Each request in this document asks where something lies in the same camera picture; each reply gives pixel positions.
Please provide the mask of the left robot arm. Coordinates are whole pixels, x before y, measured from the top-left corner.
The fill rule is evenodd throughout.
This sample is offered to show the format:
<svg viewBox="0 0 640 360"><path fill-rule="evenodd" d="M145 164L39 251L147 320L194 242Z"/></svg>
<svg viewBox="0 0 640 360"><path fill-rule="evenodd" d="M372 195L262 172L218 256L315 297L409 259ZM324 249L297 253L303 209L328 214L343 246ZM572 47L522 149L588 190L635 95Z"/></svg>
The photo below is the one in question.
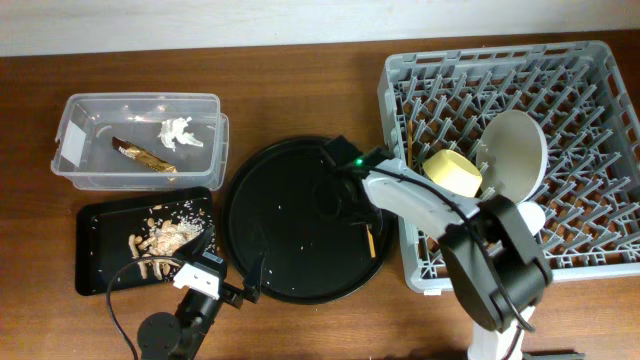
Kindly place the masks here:
<svg viewBox="0 0 640 360"><path fill-rule="evenodd" d="M227 262L208 248L213 235L209 228L174 253L182 266L173 285L188 291L173 314L155 313L141 323L137 343L143 359L193 359L224 304L239 309L245 301L258 302L266 254L259 254L237 288L225 281Z"/></svg>

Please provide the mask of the white tissue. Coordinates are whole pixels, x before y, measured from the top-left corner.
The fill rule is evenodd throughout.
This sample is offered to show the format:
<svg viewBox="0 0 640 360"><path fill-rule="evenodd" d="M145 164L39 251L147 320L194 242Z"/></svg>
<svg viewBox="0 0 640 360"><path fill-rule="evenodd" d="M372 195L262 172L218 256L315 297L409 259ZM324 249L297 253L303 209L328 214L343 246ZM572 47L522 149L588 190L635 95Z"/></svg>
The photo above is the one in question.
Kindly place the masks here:
<svg viewBox="0 0 640 360"><path fill-rule="evenodd" d="M186 131L191 121L191 117L179 117L163 121L158 134L163 146L171 151L176 151L176 144L203 147L204 143L202 141L196 139L193 133Z"/></svg>

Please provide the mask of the brown gold snack wrapper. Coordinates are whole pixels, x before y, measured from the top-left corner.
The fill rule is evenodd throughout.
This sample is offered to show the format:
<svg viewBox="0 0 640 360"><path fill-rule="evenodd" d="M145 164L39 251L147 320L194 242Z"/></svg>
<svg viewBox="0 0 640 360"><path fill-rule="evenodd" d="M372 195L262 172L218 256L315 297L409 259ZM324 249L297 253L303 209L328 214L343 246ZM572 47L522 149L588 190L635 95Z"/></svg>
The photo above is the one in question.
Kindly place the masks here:
<svg viewBox="0 0 640 360"><path fill-rule="evenodd" d="M156 172L160 173L176 173L177 168L175 165L172 165L147 150L134 145L130 142L122 140L117 137L113 137L111 140L111 145L114 150L124 155L125 157L132 159L136 162L139 162Z"/></svg>

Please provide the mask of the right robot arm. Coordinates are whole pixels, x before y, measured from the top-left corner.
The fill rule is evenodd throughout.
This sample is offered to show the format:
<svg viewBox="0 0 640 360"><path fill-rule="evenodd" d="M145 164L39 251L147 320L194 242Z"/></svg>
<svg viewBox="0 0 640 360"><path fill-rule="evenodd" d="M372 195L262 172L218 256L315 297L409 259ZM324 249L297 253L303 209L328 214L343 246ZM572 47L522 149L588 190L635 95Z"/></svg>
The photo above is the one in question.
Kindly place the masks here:
<svg viewBox="0 0 640 360"><path fill-rule="evenodd" d="M525 358L524 336L534 330L529 319L553 282L535 240L544 224L540 206L458 195L389 151L362 153L343 136L324 142L321 154L318 211L366 225L388 211L416 226L439 245L455 296L474 322L467 358Z"/></svg>

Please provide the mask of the yellow bowl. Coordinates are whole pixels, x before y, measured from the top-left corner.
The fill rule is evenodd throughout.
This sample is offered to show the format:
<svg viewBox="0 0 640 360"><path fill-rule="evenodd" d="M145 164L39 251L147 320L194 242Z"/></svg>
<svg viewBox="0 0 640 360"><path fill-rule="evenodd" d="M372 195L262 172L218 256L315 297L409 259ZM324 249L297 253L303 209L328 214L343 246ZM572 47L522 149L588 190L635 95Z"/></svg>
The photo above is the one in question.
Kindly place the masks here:
<svg viewBox="0 0 640 360"><path fill-rule="evenodd" d="M442 188L473 198L482 183L479 169L461 154L441 149L422 164L425 175Z"/></svg>

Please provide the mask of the grey plate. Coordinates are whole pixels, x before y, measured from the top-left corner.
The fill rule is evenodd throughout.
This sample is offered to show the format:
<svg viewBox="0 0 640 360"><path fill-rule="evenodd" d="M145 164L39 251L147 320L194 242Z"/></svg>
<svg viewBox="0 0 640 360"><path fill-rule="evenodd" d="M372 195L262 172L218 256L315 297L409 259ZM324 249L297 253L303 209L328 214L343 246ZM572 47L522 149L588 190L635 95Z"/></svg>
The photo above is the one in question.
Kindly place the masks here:
<svg viewBox="0 0 640 360"><path fill-rule="evenodd" d="M482 132L475 163L484 168L482 190L492 188L514 203L528 200L541 185L548 164L542 128L522 111L498 114Z"/></svg>

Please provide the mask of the food scraps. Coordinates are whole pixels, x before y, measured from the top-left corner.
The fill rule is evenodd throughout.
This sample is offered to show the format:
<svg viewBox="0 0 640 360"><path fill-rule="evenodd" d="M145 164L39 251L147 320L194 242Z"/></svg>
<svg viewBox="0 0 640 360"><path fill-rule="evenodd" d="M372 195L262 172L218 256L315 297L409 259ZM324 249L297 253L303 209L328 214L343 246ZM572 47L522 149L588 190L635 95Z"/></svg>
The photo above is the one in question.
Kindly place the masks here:
<svg viewBox="0 0 640 360"><path fill-rule="evenodd" d="M172 205L155 205L146 213L140 235L128 237L133 259L173 256L183 245L194 240L211 224L211 217L194 200Z"/></svg>

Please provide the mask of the pink cup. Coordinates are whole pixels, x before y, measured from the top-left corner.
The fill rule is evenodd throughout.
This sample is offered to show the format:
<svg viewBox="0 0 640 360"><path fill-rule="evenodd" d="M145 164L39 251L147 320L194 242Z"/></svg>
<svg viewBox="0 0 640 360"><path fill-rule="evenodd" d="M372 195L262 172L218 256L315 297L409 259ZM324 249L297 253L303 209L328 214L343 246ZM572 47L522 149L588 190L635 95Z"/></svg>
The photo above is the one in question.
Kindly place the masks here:
<svg viewBox="0 0 640 360"><path fill-rule="evenodd" d="M535 202L526 201L516 205L515 226L518 231L535 236L544 227L544 210Z"/></svg>

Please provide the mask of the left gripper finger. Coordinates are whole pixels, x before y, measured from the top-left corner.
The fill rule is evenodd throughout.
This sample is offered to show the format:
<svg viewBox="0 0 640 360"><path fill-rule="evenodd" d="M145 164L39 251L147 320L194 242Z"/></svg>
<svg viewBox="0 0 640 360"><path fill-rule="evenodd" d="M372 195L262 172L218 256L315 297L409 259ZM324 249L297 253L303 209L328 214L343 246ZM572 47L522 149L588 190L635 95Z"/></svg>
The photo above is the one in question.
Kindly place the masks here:
<svg viewBox="0 0 640 360"><path fill-rule="evenodd" d="M215 227L210 226L195 238L180 246L173 252L172 256L184 262L193 262L204 254L214 240Z"/></svg>
<svg viewBox="0 0 640 360"><path fill-rule="evenodd" d="M243 298L256 304L261 296L262 275L266 254L261 252L243 280Z"/></svg>

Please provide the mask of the wooden chopstick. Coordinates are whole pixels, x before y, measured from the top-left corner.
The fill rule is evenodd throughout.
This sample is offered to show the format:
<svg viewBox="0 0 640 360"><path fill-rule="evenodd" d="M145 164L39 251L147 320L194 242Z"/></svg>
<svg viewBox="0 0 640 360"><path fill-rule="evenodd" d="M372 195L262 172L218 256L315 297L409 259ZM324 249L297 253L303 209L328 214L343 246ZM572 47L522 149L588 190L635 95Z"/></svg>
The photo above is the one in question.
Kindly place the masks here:
<svg viewBox="0 0 640 360"><path fill-rule="evenodd" d="M366 229L366 235L367 235L367 241L368 241L370 257L372 259L375 259L377 257L377 253L376 253L376 249L375 249L374 236L373 236L371 227L369 225L366 225L365 229Z"/></svg>
<svg viewBox="0 0 640 360"><path fill-rule="evenodd" d="M410 169L413 168L413 120L407 121L407 164Z"/></svg>

